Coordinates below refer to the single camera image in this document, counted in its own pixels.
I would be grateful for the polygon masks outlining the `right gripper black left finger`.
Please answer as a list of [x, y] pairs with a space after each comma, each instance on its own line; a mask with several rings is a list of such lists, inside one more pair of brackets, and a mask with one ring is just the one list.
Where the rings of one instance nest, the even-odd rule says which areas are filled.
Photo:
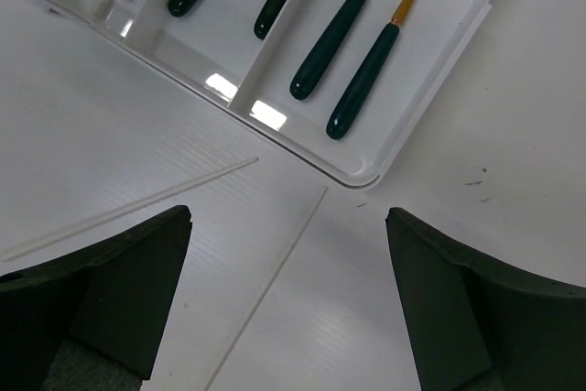
[[138, 390], [149, 380], [190, 243], [170, 208], [1, 277], [4, 390]]

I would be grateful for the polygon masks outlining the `gold spoon green handle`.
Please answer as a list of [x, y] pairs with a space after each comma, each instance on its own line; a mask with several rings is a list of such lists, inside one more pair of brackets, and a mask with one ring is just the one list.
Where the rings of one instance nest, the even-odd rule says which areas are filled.
[[402, 0], [390, 21], [378, 35], [373, 46], [353, 75], [326, 124], [326, 135], [333, 140], [345, 137], [361, 112], [385, 62], [394, 47], [400, 28], [416, 0]]
[[304, 101], [319, 85], [367, 0], [345, 0], [325, 27], [289, 84], [289, 93]]

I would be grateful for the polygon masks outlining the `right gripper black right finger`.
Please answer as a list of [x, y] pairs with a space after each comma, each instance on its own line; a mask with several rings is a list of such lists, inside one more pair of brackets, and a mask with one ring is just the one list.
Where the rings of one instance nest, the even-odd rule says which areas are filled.
[[584, 389], [583, 287], [509, 265], [402, 208], [385, 224], [422, 389]]

